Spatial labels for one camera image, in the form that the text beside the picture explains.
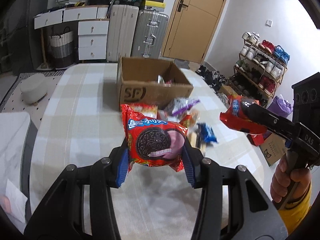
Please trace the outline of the person's right hand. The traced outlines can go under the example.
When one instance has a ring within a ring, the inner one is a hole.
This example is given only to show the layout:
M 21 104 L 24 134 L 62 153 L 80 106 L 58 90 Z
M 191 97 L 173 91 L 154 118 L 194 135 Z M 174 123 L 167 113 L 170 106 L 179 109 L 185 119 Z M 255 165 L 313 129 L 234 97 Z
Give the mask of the person's right hand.
M 301 200 L 311 183 L 311 172 L 308 168 L 292 170 L 288 175 L 286 173 L 287 167 L 286 155 L 283 155 L 276 167 L 270 186 L 271 198 L 276 203 L 279 203 L 288 194 L 289 185 L 292 181 L 298 184 L 288 202 Z

